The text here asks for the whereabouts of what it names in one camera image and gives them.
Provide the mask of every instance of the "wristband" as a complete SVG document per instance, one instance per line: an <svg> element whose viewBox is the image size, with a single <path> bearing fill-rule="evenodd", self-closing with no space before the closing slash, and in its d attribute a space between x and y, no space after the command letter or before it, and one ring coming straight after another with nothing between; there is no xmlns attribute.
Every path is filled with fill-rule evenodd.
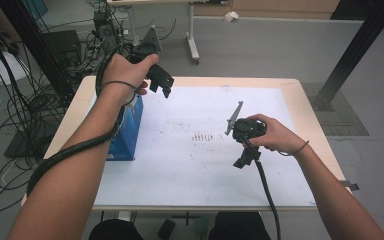
<svg viewBox="0 0 384 240"><path fill-rule="evenodd" d="M104 83L104 84L101 85L101 89L104 88L106 85L108 85L108 84L112 84L112 83L120 83L120 84L124 84L124 85L127 85L127 86L129 86L129 87L135 89L135 91L139 90L139 88L133 86L132 84L130 84L130 83L128 83L128 82L124 82L124 81L119 81L119 80L117 80L117 81L108 81L108 82L106 82L106 83Z"/></svg>
<svg viewBox="0 0 384 240"><path fill-rule="evenodd" d="M291 154L287 154L287 153L282 153L282 152L279 152L280 155L282 156L294 156L295 154L299 153L302 149L305 148L305 146L307 146L308 144L310 143L310 140L308 140L307 142L304 143L304 145L302 145L302 147L300 147L298 150L296 150L295 152L291 153Z"/></svg>

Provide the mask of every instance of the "blue box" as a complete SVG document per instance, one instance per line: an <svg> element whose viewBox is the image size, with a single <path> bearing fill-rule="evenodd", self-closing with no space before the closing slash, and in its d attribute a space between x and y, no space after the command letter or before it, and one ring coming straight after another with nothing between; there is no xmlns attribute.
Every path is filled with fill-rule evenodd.
<svg viewBox="0 0 384 240"><path fill-rule="evenodd" d="M135 159L136 142L138 139L140 121L142 119L143 101L137 96L133 108L126 108L123 115L119 114L118 122L122 123L117 135L111 140L107 161L132 161Z"/></svg>

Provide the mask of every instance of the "forearm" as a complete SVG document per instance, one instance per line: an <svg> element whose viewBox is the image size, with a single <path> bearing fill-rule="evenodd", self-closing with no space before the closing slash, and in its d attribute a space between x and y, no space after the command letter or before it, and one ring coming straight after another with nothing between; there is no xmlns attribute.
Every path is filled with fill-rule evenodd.
<svg viewBox="0 0 384 240"><path fill-rule="evenodd" d="M295 157L332 239L384 239L384 233L377 223L310 146L306 146Z"/></svg>
<svg viewBox="0 0 384 240"><path fill-rule="evenodd" d="M131 92L122 84L105 88L63 148L110 132ZM80 152L51 168L29 195L10 237L79 239L99 187L108 145Z"/></svg>

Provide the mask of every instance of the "table surface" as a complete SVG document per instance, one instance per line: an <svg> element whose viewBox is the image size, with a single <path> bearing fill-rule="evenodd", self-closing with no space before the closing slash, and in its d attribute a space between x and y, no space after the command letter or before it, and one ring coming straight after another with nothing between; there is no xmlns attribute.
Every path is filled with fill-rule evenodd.
<svg viewBox="0 0 384 240"><path fill-rule="evenodd" d="M57 152L95 100L94 77L83 80L45 158ZM232 166L242 147L224 135L228 119L264 113L281 120L311 146L339 179L343 173L297 80L175 77L172 93L143 97L144 113L134 161L107 162L94 209L266 210L255 164ZM316 209L296 161L262 152L278 209Z"/></svg>

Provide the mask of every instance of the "hand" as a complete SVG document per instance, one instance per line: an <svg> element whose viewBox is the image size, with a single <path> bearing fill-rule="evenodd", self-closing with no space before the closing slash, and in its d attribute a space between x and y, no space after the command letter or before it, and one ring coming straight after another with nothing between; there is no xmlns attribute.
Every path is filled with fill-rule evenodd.
<svg viewBox="0 0 384 240"><path fill-rule="evenodd" d="M247 119L259 120L265 123L267 127L265 135L249 139L253 146L264 146L271 151L276 150L292 154L305 144L304 140L274 118L269 118L263 114L257 114L250 116Z"/></svg>
<svg viewBox="0 0 384 240"><path fill-rule="evenodd" d="M149 68L158 62L158 55L151 54L138 64L131 64L127 59L119 54L115 54L105 70L102 84L108 81L124 81L138 87L136 93L146 94L145 88L148 86L145 79Z"/></svg>

